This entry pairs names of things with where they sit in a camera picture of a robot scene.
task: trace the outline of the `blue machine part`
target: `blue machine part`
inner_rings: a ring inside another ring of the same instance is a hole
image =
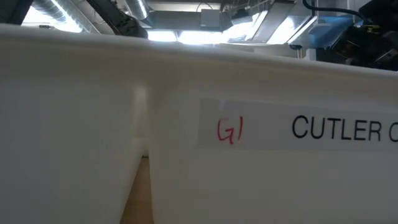
[[[322,23],[318,23],[308,32],[310,48],[330,47],[349,26],[354,24],[352,16],[320,16],[319,21]]]

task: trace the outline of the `label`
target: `label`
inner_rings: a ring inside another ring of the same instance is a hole
[[[398,151],[398,116],[202,99],[197,148]]]

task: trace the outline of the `wooden floor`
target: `wooden floor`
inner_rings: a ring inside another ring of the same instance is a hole
[[[153,224],[150,196],[149,159],[142,158],[121,224]]]

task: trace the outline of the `red marker writing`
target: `red marker writing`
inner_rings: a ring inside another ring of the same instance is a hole
[[[229,119],[228,118],[221,118],[218,120],[217,123],[217,137],[219,141],[225,141],[229,139],[229,144],[234,144],[234,128],[228,128],[225,129],[223,132],[224,134],[221,134],[221,124],[224,122],[227,122]],[[238,135],[238,140],[241,139],[242,137],[242,131],[243,131],[243,117],[239,117],[239,135]]]

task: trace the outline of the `duct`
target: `duct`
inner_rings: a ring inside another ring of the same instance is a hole
[[[136,19],[143,20],[149,15],[149,6],[145,0],[126,0],[130,15]]]
[[[59,24],[66,24],[72,19],[82,32],[99,34],[96,27],[70,0],[34,0],[32,7]]]

